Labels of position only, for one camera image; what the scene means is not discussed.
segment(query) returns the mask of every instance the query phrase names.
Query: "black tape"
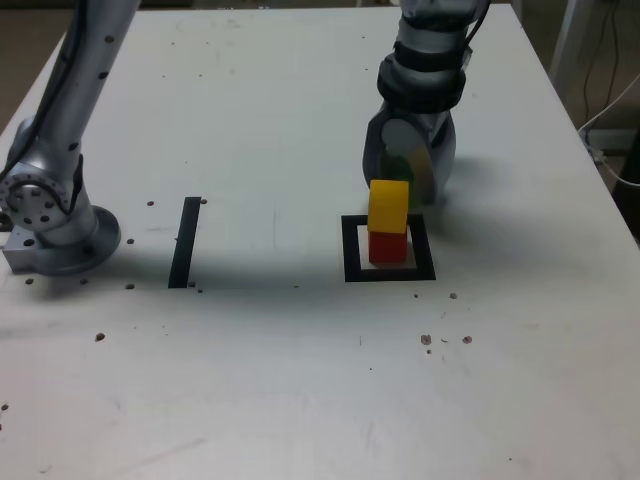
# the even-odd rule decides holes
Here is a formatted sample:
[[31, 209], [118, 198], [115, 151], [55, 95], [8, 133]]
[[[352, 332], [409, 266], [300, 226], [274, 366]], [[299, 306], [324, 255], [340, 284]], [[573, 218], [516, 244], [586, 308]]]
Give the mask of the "black tape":
[[407, 282], [436, 279], [422, 215], [410, 214], [407, 219], [413, 244], [413, 256], [416, 260], [415, 268], [362, 270], [360, 247], [358, 245], [358, 227], [366, 224], [366, 215], [342, 216], [342, 251], [345, 282]]
[[200, 197], [186, 197], [182, 207], [178, 240], [173, 252], [173, 263], [169, 273], [169, 288], [187, 288], [193, 244], [196, 240], [198, 215], [200, 214]]

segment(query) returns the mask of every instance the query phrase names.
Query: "stacked blocks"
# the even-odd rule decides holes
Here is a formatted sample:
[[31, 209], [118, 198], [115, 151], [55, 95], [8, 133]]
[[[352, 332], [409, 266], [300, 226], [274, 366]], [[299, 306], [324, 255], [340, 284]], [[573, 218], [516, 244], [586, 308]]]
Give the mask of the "stacked blocks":
[[369, 262], [405, 263], [409, 183], [372, 180], [369, 191]]

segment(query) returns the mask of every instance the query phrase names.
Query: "red block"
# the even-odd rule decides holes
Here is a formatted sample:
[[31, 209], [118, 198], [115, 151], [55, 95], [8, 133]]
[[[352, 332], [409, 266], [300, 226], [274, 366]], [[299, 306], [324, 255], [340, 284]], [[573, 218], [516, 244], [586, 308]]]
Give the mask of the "red block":
[[407, 231], [404, 233], [369, 232], [369, 263], [405, 263]]

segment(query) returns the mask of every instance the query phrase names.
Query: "black square outline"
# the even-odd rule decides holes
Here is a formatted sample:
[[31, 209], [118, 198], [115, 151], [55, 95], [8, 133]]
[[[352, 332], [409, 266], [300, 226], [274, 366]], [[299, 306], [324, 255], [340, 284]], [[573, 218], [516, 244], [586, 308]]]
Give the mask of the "black square outline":
[[360, 265], [358, 227], [366, 224], [366, 215], [342, 215], [342, 254], [344, 256], [345, 282], [411, 282], [436, 279], [422, 215], [412, 213], [407, 218], [413, 242], [413, 254], [416, 259], [415, 268], [363, 270]]

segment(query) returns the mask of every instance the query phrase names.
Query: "cable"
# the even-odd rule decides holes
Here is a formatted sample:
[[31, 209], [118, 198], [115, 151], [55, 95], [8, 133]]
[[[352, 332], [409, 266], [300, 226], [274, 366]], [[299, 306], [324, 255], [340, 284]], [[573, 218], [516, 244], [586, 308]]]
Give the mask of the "cable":
[[480, 30], [480, 26], [482, 25], [482, 22], [484, 22], [484, 19], [486, 18], [487, 13], [489, 13], [490, 6], [491, 6], [491, 0], [487, 0], [487, 8], [485, 8], [483, 12], [480, 14], [480, 16], [478, 17], [478, 20], [476, 21], [476, 24], [473, 26], [473, 30], [471, 30], [471, 33], [465, 39], [465, 42], [464, 42], [465, 49], [469, 46], [469, 44], [471, 43], [471, 40], [473, 40], [473, 37], [476, 36], [476, 33], [478, 33], [478, 30]]
[[628, 180], [625, 180], [624, 178], [620, 178], [620, 176], [613, 171], [613, 168], [611, 168], [609, 166], [609, 164], [607, 163], [607, 158], [603, 157], [600, 159], [600, 164], [604, 165], [604, 167], [607, 169], [607, 171], [609, 172], [609, 174], [615, 178], [617, 181], [619, 181], [620, 183], [622, 183], [623, 185], [626, 185], [628, 187], [633, 187], [633, 188], [640, 188], [640, 183], [633, 183], [630, 182]]
[[600, 26], [600, 36], [598, 37], [598, 43], [596, 44], [596, 49], [593, 52], [593, 57], [591, 57], [591, 63], [589, 64], [589, 68], [587, 69], [587, 75], [584, 77], [584, 84], [582, 85], [582, 97], [584, 99], [585, 105], [585, 116], [584, 121], [589, 120], [589, 97], [587, 95], [587, 87], [589, 85], [589, 79], [591, 78], [591, 73], [593, 72], [593, 67], [596, 64], [596, 60], [598, 59], [598, 53], [600, 53], [600, 47], [602, 47], [602, 42], [604, 41], [604, 34], [607, 29], [607, 19], [611, 14], [614, 4], [609, 5], [609, 8], [604, 14], [602, 18], [602, 25]]
[[4, 180], [4, 178], [9, 174], [9, 172], [15, 167], [20, 160], [25, 156], [25, 154], [29, 151], [29, 149], [33, 146], [36, 138], [40, 134], [40, 128], [47, 117], [47, 114], [51, 110], [51, 107], [55, 103], [56, 98], [60, 94], [62, 87], [64, 86], [71, 69], [73, 68], [78, 50], [80, 49], [80, 42], [82, 37], [84, 36], [85, 27], [86, 27], [86, 13], [87, 13], [87, 0], [76, 0], [76, 9], [78, 12], [78, 17], [76, 21], [76, 28], [73, 32], [72, 46], [71, 52], [69, 54], [69, 58], [65, 64], [65, 68], [62, 71], [60, 77], [58, 77], [58, 82], [51, 89], [51, 93], [49, 96], [42, 100], [41, 107], [36, 114], [36, 118], [33, 120], [33, 124], [30, 127], [29, 136], [27, 140], [23, 143], [22, 147], [15, 153], [14, 151], [9, 150], [9, 156], [11, 153], [15, 153], [13, 158], [7, 159], [7, 164], [0, 172], [0, 181]]
[[[591, 120], [589, 120], [587, 123], [585, 123], [582, 127], [580, 127], [578, 129], [578, 134], [580, 134], [580, 132], [582, 130], [587, 128], [589, 125], [591, 125], [593, 122], [595, 122], [598, 118], [600, 118], [600, 116], [602, 116], [610, 108], [612, 108], [616, 103], [618, 103], [620, 101], [620, 99], [622, 97], [624, 97], [627, 94], [627, 92], [633, 88], [633, 86], [638, 82], [638, 80], [640, 80], [640, 73], [638, 75], [636, 75], [636, 78], [634, 78], [631, 81], [631, 83], [627, 86], [627, 88], [625, 88], [623, 90], [623, 92], [620, 95], [618, 95], [618, 97], [613, 102], [611, 102], [611, 104], [608, 107], [606, 107], [604, 110], [602, 110], [596, 116], [594, 116]], [[640, 183], [633, 183], [633, 182], [630, 182], [628, 180], [625, 180], [624, 178], [621, 178], [616, 172], [614, 172], [613, 169], [607, 163], [607, 157], [605, 157], [604, 154], [600, 150], [597, 150], [597, 149], [591, 147], [590, 145], [588, 145], [586, 143], [585, 139], [583, 139], [582, 141], [583, 141], [584, 146], [589, 150], [592, 158], [595, 155], [595, 157], [597, 157], [597, 159], [599, 160], [599, 163], [604, 165], [604, 167], [607, 169], [607, 171], [609, 172], [609, 174], [613, 178], [615, 178], [618, 182], [620, 182], [623, 185], [626, 185], [628, 187], [640, 188]]]
[[602, 115], [604, 115], [607, 111], [609, 111], [610, 108], [612, 108], [616, 103], [618, 103], [620, 101], [620, 99], [622, 97], [624, 97], [627, 94], [627, 92], [629, 92], [629, 90], [631, 90], [631, 88], [633, 88], [633, 86], [637, 83], [638, 80], [640, 80], [640, 73], [638, 75], [636, 75], [636, 78], [634, 78], [631, 81], [631, 83], [627, 86], [627, 88], [625, 88], [623, 90], [623, 92], [620, 95], [618, 95], [618, 98], [616, 98], [613, 102], [611, 102], [611, 104], [609, 104], [608, 107], [603, 109], [600, 113], [595, 115], [591, 120], [589, 120], [587, 123], [585, 123], [583, 126], [581, 126], [578, 129], [578, 133], [580, 133], [582, 130], [587, 128], [589, 125], [591, 125], [593, 122], [595, 122], [598, 118], [600, 118]]
[[[618, 43], [618, 26], [616, 23], [616, 13], [618, 12], [618, 7], [620, 6], [620, 0], [617, 0], [613, 5], [613, 10], [611, 11], [611, 31], [613, 34], [613, 52], [614, 52], [614, 60], [613, 60], [613, 70], [611, 72], [611, 80], [609, 81], [609, 90], [607, 91], [607, 98], [604, 102], [604, 107], [606, 108], [609, 106], [609, 102], [611, 101], [611, 93], [613, 92], [613, 86], [616, 82], [616, 77], [618, 76], [618, 67], [620, 65], [620, 45]], [[591, 125], [585, 132], [585, 140], [587, 145], [589, 145], [589, 132], [595, 128], [596, 124], [598, 123], [597, 119], [595, 122], [593, 122], [593, 125]]]

